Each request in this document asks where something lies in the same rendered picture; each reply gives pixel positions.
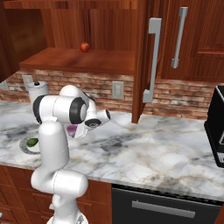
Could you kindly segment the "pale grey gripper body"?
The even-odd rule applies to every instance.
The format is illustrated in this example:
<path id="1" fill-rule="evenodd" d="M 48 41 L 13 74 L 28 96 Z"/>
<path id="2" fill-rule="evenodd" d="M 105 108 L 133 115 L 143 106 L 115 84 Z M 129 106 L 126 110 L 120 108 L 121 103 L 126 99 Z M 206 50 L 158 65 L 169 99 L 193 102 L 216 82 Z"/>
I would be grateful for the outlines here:
<path id="1" fill-rule="evenodd" d="M 88 128 L 85 124 L 79 124 L 77 126 L 77 129 L 75 131 L 75 135 L 74 135 L 74 138 L 76 140 L 81 140 L 83 139 L 88 133 Z"/>

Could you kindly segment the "green avocado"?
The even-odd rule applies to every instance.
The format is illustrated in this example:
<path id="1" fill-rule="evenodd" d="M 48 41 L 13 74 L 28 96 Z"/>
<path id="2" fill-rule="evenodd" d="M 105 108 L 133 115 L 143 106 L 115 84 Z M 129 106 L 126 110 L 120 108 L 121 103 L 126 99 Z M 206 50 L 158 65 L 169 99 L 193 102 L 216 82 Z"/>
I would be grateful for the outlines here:
<path id="1" fill-rule="evenodd" d="M 27 142 L 26 145 L 28 147 L 34 147 L 37 143 L 39 142 L 39 140 L 37 138 L 30 138 Z"/>

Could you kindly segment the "grey round plate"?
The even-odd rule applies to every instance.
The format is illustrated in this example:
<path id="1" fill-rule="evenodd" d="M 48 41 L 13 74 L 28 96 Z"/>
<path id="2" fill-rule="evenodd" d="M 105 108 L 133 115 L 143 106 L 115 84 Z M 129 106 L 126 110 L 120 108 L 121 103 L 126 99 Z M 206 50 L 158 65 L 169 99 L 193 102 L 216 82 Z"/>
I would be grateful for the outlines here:
<path id="1" fill-rule="evenodd" d="M 36 137 L 25 137 L 24 139 L 22 139 L 20 141 L 19 147 L 21 149 L 22 152 L 29 154 L 29 155 L 38 155 L 40 153 L 39 151 L 39 143 L 37 143 L 34 147 L 28 147 L 26 145 L 26 142 L 30 139 L 30 138 L 36 138 Z"/>

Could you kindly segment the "wooden base cabinet drawers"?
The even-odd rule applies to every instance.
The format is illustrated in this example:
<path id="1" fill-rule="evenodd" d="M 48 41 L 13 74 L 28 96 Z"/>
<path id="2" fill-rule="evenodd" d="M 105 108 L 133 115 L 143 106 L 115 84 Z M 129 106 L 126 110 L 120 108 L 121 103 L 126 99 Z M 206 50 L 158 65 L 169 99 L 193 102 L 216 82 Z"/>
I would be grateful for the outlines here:
<path id="1" fill-rule="evenodd" d="M 0 204 L 13 212 L 18 224 L 46 224 L 53 216 L 52 195 L 34 190 L 32 170 L 0 164 Z M 77 199 L 80 211 L 89 224 L 112 224 L 112 185 L 96 180 L 88 181 L 86 193 Z"/>

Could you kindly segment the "open wooden cabinet door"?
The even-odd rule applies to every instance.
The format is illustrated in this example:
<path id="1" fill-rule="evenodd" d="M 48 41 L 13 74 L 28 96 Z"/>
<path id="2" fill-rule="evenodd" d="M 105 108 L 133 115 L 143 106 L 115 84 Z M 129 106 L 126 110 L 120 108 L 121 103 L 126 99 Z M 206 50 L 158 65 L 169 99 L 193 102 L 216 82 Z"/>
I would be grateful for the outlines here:
<path id="1" fill-rule="evenodd" d="M 146 103 L 143 103 L 144 90 L 150 88 L 151 66 L 154 48 L 154 34 L 149 34 L 150 18 L 166 19 L 166 0 L 138 0 L 137 21 L 136 21 L 136 51 L 135 51 L 135 73 L 132 102 L 132 122 L 138 123 L 141 114 L 144 112 Z M 158 64 L 163 53 L 160 51 L 160 43 L 163 42 L 163 22 L 161 24 L 159 48 L 157 54 Z"/>

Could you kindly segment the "dark open wooden door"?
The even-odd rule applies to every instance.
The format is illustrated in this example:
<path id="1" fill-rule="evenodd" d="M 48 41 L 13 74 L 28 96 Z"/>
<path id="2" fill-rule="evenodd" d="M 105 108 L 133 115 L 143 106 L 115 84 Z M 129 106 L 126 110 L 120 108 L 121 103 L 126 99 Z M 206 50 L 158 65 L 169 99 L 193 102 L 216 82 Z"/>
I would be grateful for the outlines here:
<path id="1" fill-rule="evenodd" d="M 0 82 L 17 72 L 20 62 L 45 48 L 40 10 L 5 9 L 0 0 Z"/>

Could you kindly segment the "closed wooden cabinet door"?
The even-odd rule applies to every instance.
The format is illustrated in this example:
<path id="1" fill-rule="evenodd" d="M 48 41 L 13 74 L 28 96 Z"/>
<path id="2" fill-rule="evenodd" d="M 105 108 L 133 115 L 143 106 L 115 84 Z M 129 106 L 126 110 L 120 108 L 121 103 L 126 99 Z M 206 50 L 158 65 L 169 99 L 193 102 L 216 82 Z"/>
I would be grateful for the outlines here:
<path id="1" fill-rule="evenodd" d="M 178 67 L 172 68 L 179 9 L 187 7 Z M 224 82 L 224 0 L 169 0 L 162 77 Z"/>

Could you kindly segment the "purple round object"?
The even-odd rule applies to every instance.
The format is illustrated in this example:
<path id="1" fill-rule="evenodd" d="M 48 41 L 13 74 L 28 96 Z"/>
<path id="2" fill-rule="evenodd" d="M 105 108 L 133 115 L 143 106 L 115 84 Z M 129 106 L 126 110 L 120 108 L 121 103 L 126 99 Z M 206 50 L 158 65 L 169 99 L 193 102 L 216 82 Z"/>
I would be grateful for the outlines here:
<path id="1" fill-rule="evenodd" d="M 66 130 L 67 130 L 68 135 L 69 135 L 70 137 L 74 137 L 77 128 L 78 128 L 78 125 L 77 125 L 77 124 L 68 125 L 68 126 L 66 127 Z"/>

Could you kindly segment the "white paper towel roll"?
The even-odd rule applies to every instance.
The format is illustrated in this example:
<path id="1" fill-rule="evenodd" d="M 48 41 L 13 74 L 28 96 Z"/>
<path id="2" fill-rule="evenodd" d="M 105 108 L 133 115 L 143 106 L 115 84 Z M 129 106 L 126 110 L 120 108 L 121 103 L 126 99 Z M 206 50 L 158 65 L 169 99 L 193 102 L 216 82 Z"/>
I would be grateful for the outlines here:
<path id="1" fill-rule="evenodd" d="M 38 96 L 49 94 L 48 86 L 44 81 L 40 81 L 38 85 L 36 85 L 34 82 L 29 83 L 28 92 L 31 103 L 34 103 Z"/>

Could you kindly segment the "black dishwasher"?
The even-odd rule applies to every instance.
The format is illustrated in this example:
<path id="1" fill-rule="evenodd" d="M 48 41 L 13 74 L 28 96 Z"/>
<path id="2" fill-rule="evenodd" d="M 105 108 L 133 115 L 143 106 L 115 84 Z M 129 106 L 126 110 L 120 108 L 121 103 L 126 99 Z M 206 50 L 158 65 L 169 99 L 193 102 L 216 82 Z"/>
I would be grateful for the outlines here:
<path id="1" fill-rule="evenodd" d="M 112 185 L 112 224 L 214 224 L 223 203 Z"/>

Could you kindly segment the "black countertop appliance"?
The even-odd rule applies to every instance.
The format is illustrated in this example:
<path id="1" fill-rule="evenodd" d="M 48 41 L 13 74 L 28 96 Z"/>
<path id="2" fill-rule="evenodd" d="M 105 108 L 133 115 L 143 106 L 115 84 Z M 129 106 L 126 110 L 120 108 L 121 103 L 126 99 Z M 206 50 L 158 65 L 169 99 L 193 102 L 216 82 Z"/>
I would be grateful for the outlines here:
<path id="1" fill-rule="evenodd" d="M 224 168 L 224 86 L 216 86 L 204 123 L 215 163 Z"/>

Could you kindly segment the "open wooden wall cabinet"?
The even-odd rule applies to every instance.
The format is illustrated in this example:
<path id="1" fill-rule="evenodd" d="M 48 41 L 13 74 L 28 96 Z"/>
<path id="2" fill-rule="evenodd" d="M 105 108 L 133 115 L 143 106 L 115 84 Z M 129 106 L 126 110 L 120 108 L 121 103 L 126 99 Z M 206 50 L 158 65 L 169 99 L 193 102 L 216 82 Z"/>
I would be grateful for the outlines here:
<path id="1" fill-rule="evenodd" d="M 3 7 L 41 12 L 46 48 L 21 68 L 134 73 L 137 0 L 3 0 Z M 88 52 L 81 51 L 83 42 Z"/>

